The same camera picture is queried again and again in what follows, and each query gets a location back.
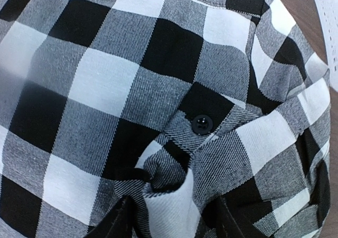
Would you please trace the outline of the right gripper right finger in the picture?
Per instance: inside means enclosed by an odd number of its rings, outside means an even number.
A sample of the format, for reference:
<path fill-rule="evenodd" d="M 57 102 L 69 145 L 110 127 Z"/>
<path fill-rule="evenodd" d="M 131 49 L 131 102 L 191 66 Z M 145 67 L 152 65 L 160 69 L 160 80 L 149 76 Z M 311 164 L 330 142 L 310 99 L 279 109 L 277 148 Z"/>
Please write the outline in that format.
<path fill-rule="evenodd" d="M 242 232 L 231 214 L 224 196 L 219 196 L 205 207 L 205 223 L 215 228 L 217 237 L 242 237 Z"/>

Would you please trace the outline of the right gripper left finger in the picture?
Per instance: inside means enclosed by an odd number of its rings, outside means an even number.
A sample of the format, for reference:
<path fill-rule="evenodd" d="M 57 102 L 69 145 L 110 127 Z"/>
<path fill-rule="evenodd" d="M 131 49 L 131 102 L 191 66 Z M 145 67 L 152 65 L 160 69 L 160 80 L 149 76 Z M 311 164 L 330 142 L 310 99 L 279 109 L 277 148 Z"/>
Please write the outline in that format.
<path fill-rule="evenodd" d="M 144 237 L 136 226 L 136 204 L 130 196 L 123 196 L 93 228 L 87 238 Z"/>

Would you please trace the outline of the black white checkered shirt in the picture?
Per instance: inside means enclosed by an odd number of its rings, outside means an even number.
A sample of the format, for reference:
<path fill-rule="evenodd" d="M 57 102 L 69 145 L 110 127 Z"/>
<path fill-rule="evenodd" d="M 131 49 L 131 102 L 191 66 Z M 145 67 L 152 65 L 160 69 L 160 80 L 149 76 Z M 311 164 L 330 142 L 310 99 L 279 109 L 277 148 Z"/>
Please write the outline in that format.
<path fill-rule="evenodd" d="M 318 237 L 329 75 L 281 0 L 1 0 L 1 237 Z"/>

